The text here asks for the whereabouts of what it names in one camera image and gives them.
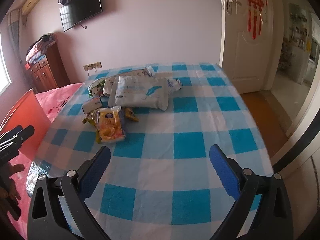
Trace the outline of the person's left hand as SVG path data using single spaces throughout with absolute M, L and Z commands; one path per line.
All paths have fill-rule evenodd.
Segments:
M 24 169 L 23 164 L 11 165 L 10 162 L 1 166 L 1 199 L 4 200 L 4 207 L 15 221 L 21 216 L 21 209 L 18 206 L 18 201 L 21 200 L 21 197 L 11 176 L 22 172 Z

